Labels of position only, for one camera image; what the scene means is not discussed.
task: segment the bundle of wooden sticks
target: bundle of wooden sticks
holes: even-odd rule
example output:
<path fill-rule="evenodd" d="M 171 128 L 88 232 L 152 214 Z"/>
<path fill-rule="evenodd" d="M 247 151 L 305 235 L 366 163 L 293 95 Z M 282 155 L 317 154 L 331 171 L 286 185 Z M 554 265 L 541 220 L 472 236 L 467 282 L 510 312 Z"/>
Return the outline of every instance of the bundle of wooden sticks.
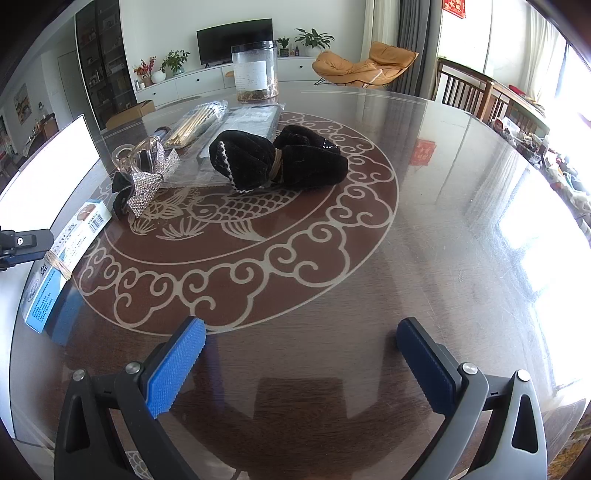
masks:
<path fill-rule="evenodd" d="M 163 146 L 170 148 L 184 148 L 191 144 L 199 135 L 207 130 L 214 121 L 221 118 L 226 107 L 222 102 L 209 102 L 197 105 L 183 116 L 177 125 L 164 138 Z"/>

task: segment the white tv cabinet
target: white tv cabinet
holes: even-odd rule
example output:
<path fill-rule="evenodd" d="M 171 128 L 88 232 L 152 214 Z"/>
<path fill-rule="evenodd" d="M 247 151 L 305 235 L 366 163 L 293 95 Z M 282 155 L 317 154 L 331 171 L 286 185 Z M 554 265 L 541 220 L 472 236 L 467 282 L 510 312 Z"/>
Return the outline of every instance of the white tv cabinet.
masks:
<path fill-rule="evenodd" d="M 277 73 L 280 82 L 295 80 L 309 80 L 315 82 L 320 77 L 312 70 L 314 57 L 287 57 L 277 59 Z M 146 87 L 135 92 L 138 102 L 153 100 L 158 107 L 165 103 L 201 93 L 223 90 L 234 87 L 234 77 L 226 77 L 226 73 L 233 69 L 228 63 L 216 67 L 209 67 L 192 72 L 181 73 L 176 77 L 166 79 L 156 85 Z"/>

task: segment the television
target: television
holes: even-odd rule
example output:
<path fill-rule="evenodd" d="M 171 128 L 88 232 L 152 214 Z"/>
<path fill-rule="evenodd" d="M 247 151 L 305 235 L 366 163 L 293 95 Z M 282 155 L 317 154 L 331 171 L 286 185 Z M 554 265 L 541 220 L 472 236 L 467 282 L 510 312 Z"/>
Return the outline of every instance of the television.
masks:
<path fill-rule="evenodd" d="M 273 19 L 228 23 L 197 30 L 202 64 L 232 61 L 232 47 L 257 41 L 273 40 Z"/>

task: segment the clear plastic jar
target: clear plastic jar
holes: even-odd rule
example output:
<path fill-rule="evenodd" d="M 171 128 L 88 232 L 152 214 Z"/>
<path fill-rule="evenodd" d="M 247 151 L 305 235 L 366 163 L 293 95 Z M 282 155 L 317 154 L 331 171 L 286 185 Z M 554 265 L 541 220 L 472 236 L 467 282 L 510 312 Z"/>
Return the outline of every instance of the clear plastic jar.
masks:
<path fill-rule="evenodd" d="M 260 41 L 232 47 L 238 100 L 266 100 L 279 94 L 277 42 Z"/>

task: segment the black velvet bag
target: black velvet bag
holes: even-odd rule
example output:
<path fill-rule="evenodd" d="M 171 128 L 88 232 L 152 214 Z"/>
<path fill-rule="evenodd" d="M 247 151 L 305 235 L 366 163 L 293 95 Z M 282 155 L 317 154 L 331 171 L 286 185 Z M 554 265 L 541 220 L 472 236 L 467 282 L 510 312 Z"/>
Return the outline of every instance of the black velvet bag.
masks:
<path fill-rule="evenodd" d="M 299 125 L 287 125 L 273 144 L 258 135 L 227 130 L 212 142 L 209 156 L 213 168 L 239 192 L 269 181 L 289 189 L 335 185 L 348 171 L 337 145 Z"/>

